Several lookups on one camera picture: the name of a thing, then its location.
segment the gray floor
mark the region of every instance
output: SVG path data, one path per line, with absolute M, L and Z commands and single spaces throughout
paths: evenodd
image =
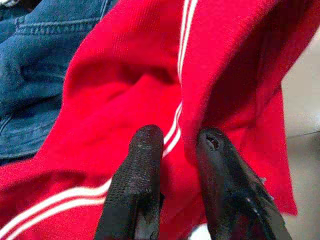
M 287 149 L 298 216 L 293 240 L 320 240 L 320 30 L 282 84 Z

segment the denim fabric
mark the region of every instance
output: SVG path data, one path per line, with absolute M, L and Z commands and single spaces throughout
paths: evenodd
M 72 56 L 115 1 L 42 0 L 19 17 L 21 9 L 0 9 L 0 165 L 42 145 Z

